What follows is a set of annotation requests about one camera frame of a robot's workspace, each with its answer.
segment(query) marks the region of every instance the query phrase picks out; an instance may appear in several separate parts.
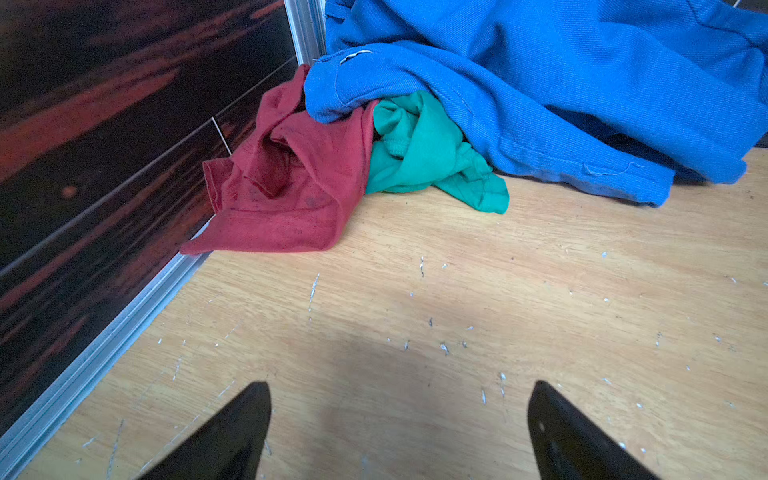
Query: white paint speck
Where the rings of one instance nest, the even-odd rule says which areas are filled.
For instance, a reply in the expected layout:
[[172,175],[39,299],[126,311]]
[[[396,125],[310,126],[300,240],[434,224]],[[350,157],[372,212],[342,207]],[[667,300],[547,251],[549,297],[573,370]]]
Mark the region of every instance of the white paint speck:
[[319,273],[315,277],[315,283],[312,284],[312,293],[310,293],[310,307],[307,309],[307,312],[312,311],[312,300],[315,298],[315,290],[317,289],[317,280],[320,280]]

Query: metal edge molding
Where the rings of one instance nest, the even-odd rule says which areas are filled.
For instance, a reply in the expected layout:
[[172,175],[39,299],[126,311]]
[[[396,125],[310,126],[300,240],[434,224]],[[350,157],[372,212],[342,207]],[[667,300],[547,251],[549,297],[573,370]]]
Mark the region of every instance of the metal edge molding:
[[299,65],[311,65],[326,54],[324,0],[285,0],[285,5]]
[[208,255],[177,253],[19,417],[0,438],[0,478],[12,480],[22,472]]

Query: pile of clothes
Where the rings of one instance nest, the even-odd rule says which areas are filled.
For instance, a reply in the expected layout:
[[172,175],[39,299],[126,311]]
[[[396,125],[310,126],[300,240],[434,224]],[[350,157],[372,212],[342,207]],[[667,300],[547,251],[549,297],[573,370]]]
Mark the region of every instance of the pile of clothes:
[[430,185],[503,214],[493,173],[658,207],[732,184],[768,131],[768,15],[721,0],[328,0],[328,55],[204,166],[182,253],[330,248],[363,194]]

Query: scratch on floor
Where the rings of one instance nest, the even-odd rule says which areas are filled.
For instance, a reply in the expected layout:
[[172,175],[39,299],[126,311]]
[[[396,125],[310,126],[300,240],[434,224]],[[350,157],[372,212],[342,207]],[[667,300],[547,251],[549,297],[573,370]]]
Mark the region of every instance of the scratch on floor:
[[230,388],[232,388],[232,385],[234,385],[234,384],[235,384],[235,379],[232,379],[232,383],[230,383],[230,384],[229,384],[229,385],[228,385],[228,386],[227,386],[227,387],[226,387],[224,390],[222,390],[222,391],[221,391],[221,393],[219,394],[219,396],[218,396],[218,397],[216,397],[216,398],[220,399],[220,398],[221,398],[221,396],[222,396],[224,393],[227,393],[227,390],[229,390]]
[[363,455],[360,459],[360,468],[362,470],[360,472],[360,478],[366,478],[366,473],[368,472],[368,455]]
[[139,395],[138,400],[136,400],[136,403],[134,404],[134,408],[137,408],[139,406],[141,401],[144,400],[144,397],[147,396],[147,392],[149,392],[149,389],[152,388],[152,385],[154,385],[160,379],[160,377],[162,377],[163,375],[165,375],[165,369],[163,369],[163,371],[160,372],[160,375],[154,377],[154,380],[152,380],[152,382],[150,382],[150,384],[147,385],[147,388],[144,389],[144,391],[141,393],[141,395]]
[[310,293],[310,307],[307,310],[307,312],[312,311],[312,300],[315,298],[315,290],[317,289],[317,280],[320,280],[320,274],[318,273],[315,277],[315,283],[312,284],[312,293]]
[[118,453],[118,442],[120,441],[120,434],[123,432],[124,424],[125,424],[125,419],[122,419],[120,421],[120,426],[118,427],[118,434],[114,438],[114,446],[112,447],[112,456],[109,458],[109,466],[107,467],[107,480],[112,478],[112,466],[114,465],[114,456]]
[[161,449],[161,450],[160,450],[158,453],[156,453],[154,457],[150,458],[150,459],[149,459],[149,462],[145,463],[145,464],[144,464],[144,466],[142,466],[142,467],[141,467],[141,470],[139,470],[139,475],[140,475],[140,474],[141,474],[141,473],[142,473],[142,472],[143,472],[143,471],[144,471],[144,470],[145,470],[145,469],[146,469],[146,468],[147,468],[147,467],[148,467],[148,466],[149,466],[149,465],[150,465],[152,462],[154,462],[154,460],[155,460],[155,459],[156,459],[158,456],[160,456],[160,454],[161,454],[161,453],[165,452],[165,450],[166,450],[168,447],[170,447],[171,445],[173,445],[173,444],[174,444],[174,442],[176,442],[176,439],[178,439],[178,438],[179,438],[179,437],[180,437],[180,436],[181,436],[181,435],[182,435],[184,432],[186,432],[186,431],[187,431],[187,429],[188,429],[188,428],[190,428],[190,426],[191,426],[193,423],[195,423],[195,422],[197,421],[197,419],[199,419],[199,418],[200,418],[200,415],[197,415],[195,418],[193,418],[191,422],[187,423],[187,426],[185,426],[185,427],[184,427],[184,428],[181,430],[181,432],[179,432],[179,433],[178,433],[178,434],[177,434],[175,437],[173,437],[173,438],[170,440],[170,442],[166,443],[166,444],[165,444],[165,446],[164,446],[164,447],[163,447],[163,448],[162,448],[162,449]]
[[225,336],[225,337],[224,337],[224,339],[226,340],[226,339],[230,338],[230,335],[232,334],[232,332],[234,332],[234,331],[235,331],[235,329],[236,329],[238,326],[240,326],[240,324],[241,324],[242,322],[243,322],[243,320],[241,320],[241,321],[237,322],[237,325],[235,325],[235,327],[234,327],[234,328],[232,328],[232,330],[230,330],[230,332],[227,334],[227,336]]
[[171,380],[171,382],[176,381],[176,375],[179,374],[179,369],[181,368],[181,359],[183,359],[184,356],[180,356],[179,360],[176,361],[176,371],[174,372],[174,377]]

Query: black pointed object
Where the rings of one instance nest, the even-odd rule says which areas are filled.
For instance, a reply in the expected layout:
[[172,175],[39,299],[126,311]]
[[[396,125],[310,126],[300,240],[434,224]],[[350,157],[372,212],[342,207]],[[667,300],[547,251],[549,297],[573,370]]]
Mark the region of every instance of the black pointed object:
[[253,480],[271,415],[270,387],[253,382],[141,480]]
[[528,431],[541,480],[657,480],[542,380],[528,402]]

